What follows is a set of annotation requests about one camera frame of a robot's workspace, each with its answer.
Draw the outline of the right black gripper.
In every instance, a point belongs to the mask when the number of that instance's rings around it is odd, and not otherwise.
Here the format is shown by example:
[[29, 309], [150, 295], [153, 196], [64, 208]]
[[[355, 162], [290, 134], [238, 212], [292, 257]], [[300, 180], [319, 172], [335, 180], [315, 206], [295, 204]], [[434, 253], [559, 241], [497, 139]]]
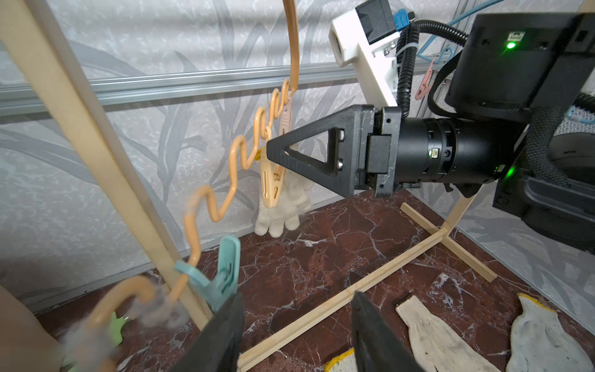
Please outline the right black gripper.
[[397, 106], [352, 105], [269, 141], [267, 158], [345, 198], [369, 188], [389, 198], [401, 116]]

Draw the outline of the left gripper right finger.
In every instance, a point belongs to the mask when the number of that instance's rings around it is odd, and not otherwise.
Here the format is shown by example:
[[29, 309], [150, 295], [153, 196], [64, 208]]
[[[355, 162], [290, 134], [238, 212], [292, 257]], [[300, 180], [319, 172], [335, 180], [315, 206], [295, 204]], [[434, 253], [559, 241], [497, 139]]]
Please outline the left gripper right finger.
[[423, 368], [404, 348], [365, 293], [356, 291], [352, 307], [352, 338], [358, 371], [418, 371]]

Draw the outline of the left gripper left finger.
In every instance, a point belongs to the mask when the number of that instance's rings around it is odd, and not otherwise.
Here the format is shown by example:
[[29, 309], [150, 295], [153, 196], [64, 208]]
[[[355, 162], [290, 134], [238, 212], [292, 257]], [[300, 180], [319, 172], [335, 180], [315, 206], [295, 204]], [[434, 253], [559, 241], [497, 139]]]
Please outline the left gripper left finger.
[[170, 371], [238, 371], [244, 312], [243, 296], [231, 295]]

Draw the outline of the orange clip hanger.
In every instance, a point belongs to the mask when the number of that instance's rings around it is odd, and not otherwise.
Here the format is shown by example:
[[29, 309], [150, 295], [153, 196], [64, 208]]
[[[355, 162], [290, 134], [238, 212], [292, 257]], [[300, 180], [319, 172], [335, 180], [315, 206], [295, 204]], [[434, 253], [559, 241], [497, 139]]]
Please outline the orange clip hanger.
[[[238, 170], [248, 170], [254, 161], [260, 161], [261, 142], [268, 143], [272, 139], [271, 128], [276, 119], [280, 118], [283, 107], [289, 98], [296, 93], [300, 76], [300, 52], [298, 35], [298, 18], [296, 4], [293, 1], [284, 2], [284, 12], [288, 24], [288, 38], [291, 51], [291, 74], [283, 82], [281, 88], [273, 91], [269, 108], [258, 108], [253, 120], [253, 143], [248, 144], [246, 137], [237, 136], [229, 150], [229, 179], [230, 187], [225, 200], [218, 203], [215, 190], [204, 185], [192, 195], [184, 214], [184, 228], [190, 246], [190, 256], [184, 263], [197, 268], [201, 259], [201, 240], [196, 226], [198, 207], [205, 203], [209, 217], [214, 223], [220, 222], [226, 215], [238, 189]], [[189, 277], [180, 274], [170, 290], [154, 285], [144, 276], [128, 278], [111, 289], [85, 318], [86, 325], [98, 328], [108, 325], [113, 312], [119, 318], [139, 320], [146, 326], [168, 323], [177, 325], [185, 317], [180, 308], [181, 293], [189, 286]], [[111, 361], [105, 362], [99, 371], [114, 371], [115, 365]]]

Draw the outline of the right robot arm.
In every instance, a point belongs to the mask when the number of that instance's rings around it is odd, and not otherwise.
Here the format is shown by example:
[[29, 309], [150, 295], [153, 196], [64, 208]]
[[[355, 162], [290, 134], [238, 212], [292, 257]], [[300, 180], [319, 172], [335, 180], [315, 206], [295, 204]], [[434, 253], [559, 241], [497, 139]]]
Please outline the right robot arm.
[[[432, 116], [420, 119], [406, 100], [422, 33], [461, 51], [435, 78], [450, 80], [446, 106], [429, 93]], [[481, 14], [470, 33], [418, 20], [405, 35], [397, 105], [352, 105], [271, 140], [263, 156], [343, 197], [441, 183], [469, 198], [496, 182], [495, 208], [593, 253], [594, 162], [577, 156], [594, 142], [554, 137], [571, 107], [594, 109], [581, 91], [594, 68], [593, 14]]]

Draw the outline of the teal clothespin clip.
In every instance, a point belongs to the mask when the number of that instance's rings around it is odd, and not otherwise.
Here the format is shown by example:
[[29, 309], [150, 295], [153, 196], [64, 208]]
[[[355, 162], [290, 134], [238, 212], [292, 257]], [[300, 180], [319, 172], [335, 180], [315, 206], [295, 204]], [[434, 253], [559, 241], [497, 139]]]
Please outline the teal clothespin clip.
[[226, 300], [237, 292], [240, 275], [241, 244], [237, 237], [221, 238], [218, 248], [218, 268], [211, 281], [199, 269], [189, 263], [178, 261], [174, 269], [189, 277], [189, 286], [217, 312]]

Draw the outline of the pink clothespin clip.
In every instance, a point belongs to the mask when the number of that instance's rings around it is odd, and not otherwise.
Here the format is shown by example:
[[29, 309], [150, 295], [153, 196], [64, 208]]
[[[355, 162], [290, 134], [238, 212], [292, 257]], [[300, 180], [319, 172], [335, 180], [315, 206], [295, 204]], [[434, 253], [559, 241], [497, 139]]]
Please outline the pink clothespin clip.
[[293, 123], [293, 112], [292, 112], [292, 98], [289, 98], [288, 103], [284, 105], [283, 111], [280, 114], [279, 131], [278, 135], [282, 136], [291, 130]]

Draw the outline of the orange clothespin clip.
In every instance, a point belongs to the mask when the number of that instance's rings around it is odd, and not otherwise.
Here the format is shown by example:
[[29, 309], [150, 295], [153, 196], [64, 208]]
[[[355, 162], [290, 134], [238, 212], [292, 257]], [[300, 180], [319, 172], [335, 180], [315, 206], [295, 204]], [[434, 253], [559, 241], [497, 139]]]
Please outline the orange clothespin clip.
[[260, 152], [260, 174], [263, 204], [269, 209], [275, 208], [284, 185], [285, 169], [268, 159], [266, 147]]

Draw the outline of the wooden clothes rack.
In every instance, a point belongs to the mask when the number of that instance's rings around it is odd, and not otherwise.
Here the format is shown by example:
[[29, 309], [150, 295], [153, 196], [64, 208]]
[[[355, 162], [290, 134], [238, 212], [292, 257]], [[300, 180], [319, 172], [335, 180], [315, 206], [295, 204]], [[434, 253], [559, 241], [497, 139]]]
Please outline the wooden clothes rack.
[[[169, 290], [172, 289], [180, 277], [174, 269], [178, 262], [175, 244], [48, 4], [44, 1], [2, 2], [1, 40], [48, 113], [161, 272]], [[344, 305], [351, 304], [356, 291], [365, 293], [435, 245], [452, 246], [454, 241], [450, 234], [475, 196], [462, 195], [446, 221], [435, 228], [430, 237], [255, 347], [240, 353], [238, 371], [251, 369]], [[216, 313], [191, 288], [182, 291], [179, 302], [200, 331]]]

